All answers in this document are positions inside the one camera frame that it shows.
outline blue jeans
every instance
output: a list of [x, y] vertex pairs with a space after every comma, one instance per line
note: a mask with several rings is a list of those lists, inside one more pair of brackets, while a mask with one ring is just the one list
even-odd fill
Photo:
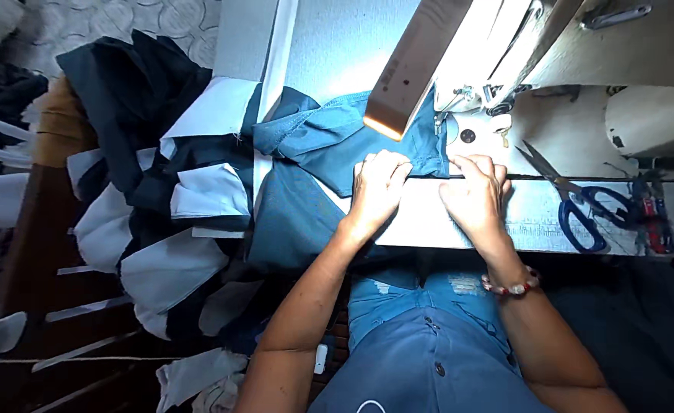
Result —
[[[418, 255], [414, 269], [388, 268], [372, 275], [353, 275], [348, 304], [350, 351], [373, 328], [391, 318], [415, 307], [433, 307], [477, 323], [509, 356], [512, 351], [494, 294], [480, 283], [486, 267], [477, 253], [422, 250]], [[419, 283], [422, 276], [426, 277], [423, 287]]]

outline beaded bracelet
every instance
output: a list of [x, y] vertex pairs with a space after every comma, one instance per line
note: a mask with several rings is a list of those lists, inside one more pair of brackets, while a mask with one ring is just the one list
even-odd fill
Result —
[[541, 275], [534, 270], [533, 268], [528, 268], [529, 273], [531, 274], [531, 279], [526, 281], [523, 284], [513, 285], [510, 288], [505, 288], [504, 286], [496, 286], [490, 283], [490, 277], [487, 274], [482, 274], [482, 286], [485, 290], [495, 293], [498, 296], [507, 296], [508, 294], [513, 294], [514, 296], [523, 296], [528, 292], [529, 289], [532, 289], [539, 285], [541, 282]]

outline scissors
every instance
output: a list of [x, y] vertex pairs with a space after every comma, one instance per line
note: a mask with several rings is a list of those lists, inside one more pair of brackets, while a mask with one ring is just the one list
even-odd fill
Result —
[[[536, 171], [539, 172], [544, 178], [546, 178], [553, 186], [559, 191], [559, 196], [562, 198], [562, 203], [559, 205], [559, 225], [562, 228], [562, 232], [569, 239], [569, 242], [583, 254], [591, 254], [599, 252], [607, 248], [607, 241], [602, 237], [600, 231], [597, 229], [595, 221], [591, 218], [588, 218], [580, 208], [576, 205], [575, 200], [580, 203], [587, 203], [592, 210], [593, 215], [601, 216], [606, 220], [612, 222], [617, 228], [621, 229], [631, 229], [632, 222], [629, 220], [629, 215], [626, 212], [633, 210], [633, 202], [626, 198], [626, 196], [611, 190], [606, 187], [581, 187], [580, 185], [573, 184], [569, 182], [568, 179], [559, 175], [559, 173], [552, 167], [552, 165], [547, 161], [533, 146], [527, 143], [525, 140], [523, 143], [528, 148], [530, 154], [526, 153], [523, 149], [516, 146], [523, 156], [526, 158], [528, 163], [530, 163]], [[602, 192], [617, 202], [620, 202], [625, 207], [625, 212], [611, 212], [605, 208], [599, 201], [595, 199], [597, 193]], [[595, 243], [588, 249], [583, 247], [578, 239], [574, 236], [574, 233], [571, 231], [569, 226], [569, 215], [574, 214], [577, 220], [579, 220], [582, 226], [589, 232], [589, 235], [592, 235]]]

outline floor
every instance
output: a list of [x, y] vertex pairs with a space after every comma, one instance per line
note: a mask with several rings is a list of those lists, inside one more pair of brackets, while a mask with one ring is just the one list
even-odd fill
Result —
[[101, 36], [130, 41], [132, 29], [171, 37], [204, 67], [214, 62], [220, 0], [27, 0], [5, 51], [8, 62], [56, 79], [54, 57]]

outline white cable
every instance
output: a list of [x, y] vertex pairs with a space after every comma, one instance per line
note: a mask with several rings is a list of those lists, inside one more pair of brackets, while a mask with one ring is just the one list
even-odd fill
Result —
[[379, 403], [379, 402], [377, 402], [377, 401], [375, 401], [375, 400], [365, 400], [365, 401], [363, 401], [363, 404], [360, 404], [360, 407], [358, 408], [357, 413], [360, 413], [360, 411], [361, 411], [365, 406], [367, 406], [367, 405], [369, 405], [369, 404], [374, 404], [375, 406], [378, 406], [378, 408], [380, 409], [380, 411], [382, 411], [383, 413], [386, 413], [386, 410], [385, 410], [382, 406], [380, 406], [380, 403]]

